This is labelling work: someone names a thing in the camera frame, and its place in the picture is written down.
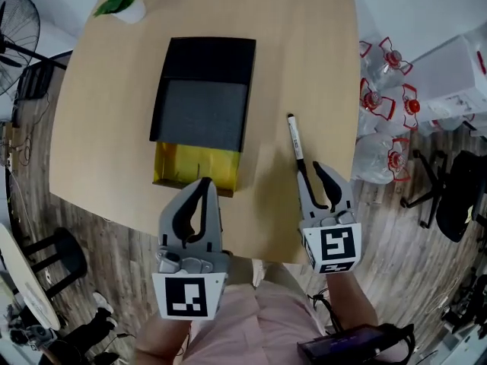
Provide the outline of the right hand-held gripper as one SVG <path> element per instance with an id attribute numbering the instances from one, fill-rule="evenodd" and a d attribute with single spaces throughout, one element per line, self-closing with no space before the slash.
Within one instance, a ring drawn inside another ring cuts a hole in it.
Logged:
<path id="1" fill-rule="evenodd" d="M 327 205 L 321 205 L 307 177 L 303 159 L 297 160 L 298 193 L 303 220 L 299 224 L 301 242 L 310 266 L 320 274 L 335 274 L 351 271 L 361 259 L 361 225 L 351 211 L 354 206 L 353 191 L 332 167 L 313 162 L 316 175 L 323 184 L 329 200 L 329 210 L 338 213 L 324 217 Z"/>

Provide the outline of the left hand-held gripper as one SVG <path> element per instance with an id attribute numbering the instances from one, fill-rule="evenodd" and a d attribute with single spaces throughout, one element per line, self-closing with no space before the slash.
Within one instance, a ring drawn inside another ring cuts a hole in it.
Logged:
<path id="1" fill-rule="evenodd" d="M 199 232 L 191 219 L 202 202 Z M 205 250 L 161 248 L 158 270 L 152 274 L 158 309 L 163 319 L 213 320 L 224 292 L 231 257 L 221 248 L 218 192 L 212 179 L 203 177 L 180 190 L 161 212 L 159 235 L 163 245 L 175 238 L 183 248 L 199 241 Z"/>

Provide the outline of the black and white marker pen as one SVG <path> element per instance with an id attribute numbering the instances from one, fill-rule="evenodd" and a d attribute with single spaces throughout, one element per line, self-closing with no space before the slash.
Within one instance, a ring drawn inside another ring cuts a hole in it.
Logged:
<path id="1" fill-rule="evenodd" d="M 301 147 L 301 139 L 298 132 L 298 124 L 295 116 L 292 113 L 287 115 L 288 128 L 291 135 L 292 146 L 294 149 L 294 155 L 299 167 L 304 165 L 304 153 Z"/>

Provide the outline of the black box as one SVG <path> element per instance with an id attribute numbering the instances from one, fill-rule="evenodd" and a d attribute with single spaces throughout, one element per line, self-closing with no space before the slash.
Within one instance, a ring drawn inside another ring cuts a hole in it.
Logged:
<path id="1" fill-rule="evenodd" d="M 252 39 L 170 40 L 149 135 L 155 185 L 182 189 L 210 177 L 220 196 L 234 195 L 255 56 Z"/>

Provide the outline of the person's right forearm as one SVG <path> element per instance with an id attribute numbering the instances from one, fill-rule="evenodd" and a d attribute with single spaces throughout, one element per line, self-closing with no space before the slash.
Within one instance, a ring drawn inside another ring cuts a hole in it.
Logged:
<path id="1" fill-rule="evenodd" d="M 326 282 L 330 305 L 344 329 L 379 325 L 374 307 L 352 272 L 327 275 Z"/>

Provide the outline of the person's left forearm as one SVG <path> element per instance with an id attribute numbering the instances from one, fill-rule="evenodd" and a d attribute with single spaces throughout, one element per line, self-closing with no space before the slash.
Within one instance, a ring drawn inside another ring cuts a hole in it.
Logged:
<path id="1" fill-rule="evenodd" d="M 172 365 L 192 322 L 163 319 L 156 311 L 136 335 L 131 365 Z"/>

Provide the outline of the black mesh office chair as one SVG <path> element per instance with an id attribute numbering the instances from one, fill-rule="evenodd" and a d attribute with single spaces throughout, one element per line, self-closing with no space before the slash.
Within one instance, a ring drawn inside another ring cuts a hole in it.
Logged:
<path id="1" fill-rule="evenodd" d="M 442 164 L 434 172 L 425 156 L 419 150 L 412 155 L 419 159 L 431 183 L 431 189 L 412 202 L 400 200 L 403 208 L 414 208 L 431 200 L 431 210 L 427 221 L 419 226 L 428 229 L 436 222 L 439 230 L 452 242 L 462 240 L 469 222 L 475 221 L 487 229 L 487 216 L 480 214 L 482 199 L 487 195 L 487 155 L 479 156 L 469 151 L 461 151 L 447 169 L 447 155 L 435 151 L 434 156 L 442 159 Z"/>

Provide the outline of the person's pink clothing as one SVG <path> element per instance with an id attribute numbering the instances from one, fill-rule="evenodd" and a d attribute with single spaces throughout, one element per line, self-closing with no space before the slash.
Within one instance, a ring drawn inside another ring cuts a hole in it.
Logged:
<path id="1" fill-rule="evenodd" d="M 253 283 L 253 263 L 233 257 L 220 308 L 204 322 L 181 365 L 307 365 L 298 345 L 325 330 L 306 293 L 280 263 Z"/>

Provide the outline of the light wooden table white legs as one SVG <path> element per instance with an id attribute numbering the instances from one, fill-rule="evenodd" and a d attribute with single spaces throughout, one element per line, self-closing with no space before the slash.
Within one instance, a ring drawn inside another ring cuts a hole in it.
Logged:
<path id="1" fill-rule="evenodd" d="M 125 24 L 91 17 L 62 82 L 50 150 L 51 193 L 156 235 L 176 190 L 153 183 L 149 139 L 158 82 L 173 37 L 256 41 L 237 191 L 220 201 L 224 247 L 238 256 L 305 263 L 287 115 L 307 162 L 349 178 L 357 131 L 355 0 L 143 0 Z"/>

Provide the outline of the round table black legs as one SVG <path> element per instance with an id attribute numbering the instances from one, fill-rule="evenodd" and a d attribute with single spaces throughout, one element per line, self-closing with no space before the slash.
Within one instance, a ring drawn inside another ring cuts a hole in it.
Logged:
<path id="1" fill-rule="evenodd" d="M 55 253 L 44 260 L 31 264 L 27 259 L 28 256 L 51 246 L 55 248 Z M 11 231 L 4 224 L 0 224 L 0 253 L 16 289 L 33 316 L 44 328 L 60 330 L 62 323 L 51 299 L 88 272 L 87 260 L 75 237 L 64 227 L 58 227 L 53 235 L 21 248 Z M 56 262 L 61 262 L 68 274 L 45 289 L 36 273 Z"/>

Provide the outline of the white water dispenser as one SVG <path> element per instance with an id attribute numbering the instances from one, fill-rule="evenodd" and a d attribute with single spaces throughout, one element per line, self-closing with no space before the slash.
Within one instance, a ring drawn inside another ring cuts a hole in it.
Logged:
<path id="1" fill-rule="evenodd" d="M 406 83 L 416 88 L 419 122 L 487 113 L 487 77 L 465 36 L 457 36 L 413 62 Z"/>

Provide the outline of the black plastic crate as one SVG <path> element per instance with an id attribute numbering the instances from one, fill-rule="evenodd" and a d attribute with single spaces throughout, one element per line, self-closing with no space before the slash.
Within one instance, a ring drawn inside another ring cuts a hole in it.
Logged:
<path id="1" fill-rule="evenodd" d="M 50 85 L 54 72 L 51 64 L 37 62 L 22 72 L 17 89 L 18 100 L 38 100 L 43 98 Z"/>

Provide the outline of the clear water jug red label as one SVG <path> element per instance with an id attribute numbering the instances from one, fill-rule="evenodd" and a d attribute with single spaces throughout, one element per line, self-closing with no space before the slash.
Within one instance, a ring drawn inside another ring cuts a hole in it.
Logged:
<path id="1" fill-rule="evenodd" d="M 465 34 L 481 72 L 487 77 L 487 21 Z"/>

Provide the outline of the small potted green plant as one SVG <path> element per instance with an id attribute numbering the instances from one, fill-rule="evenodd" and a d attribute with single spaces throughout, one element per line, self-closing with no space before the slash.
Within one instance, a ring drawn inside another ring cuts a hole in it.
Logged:
<path id="1" fill-rule="evenodd" d="M 94 17 L 114 16 L 127 24 L 141 21 L 146 14 L 143 0 L 104 0 L 94 11 Z"/>

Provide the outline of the black standing floor fan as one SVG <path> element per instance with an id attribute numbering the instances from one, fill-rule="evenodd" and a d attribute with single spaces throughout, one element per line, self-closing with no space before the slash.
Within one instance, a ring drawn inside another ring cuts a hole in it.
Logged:
<path id="1" fill-rule="evenodd" d="M 0 0 L 0 96 L 14 97 L 24 70 L 35 62 L 67 69 L 58 60 L 75 39 L 40 17 L 32 0 Z"/>

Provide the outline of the black strapped battery pack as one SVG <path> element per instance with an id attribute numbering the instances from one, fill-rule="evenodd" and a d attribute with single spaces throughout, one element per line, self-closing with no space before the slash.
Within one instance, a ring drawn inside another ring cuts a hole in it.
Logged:
<path id="1" fill-rule="evenodd" d="M 307 365 L 406 365 L 414 349 L 413 324 L 360 325 L 298 344 Z"/>

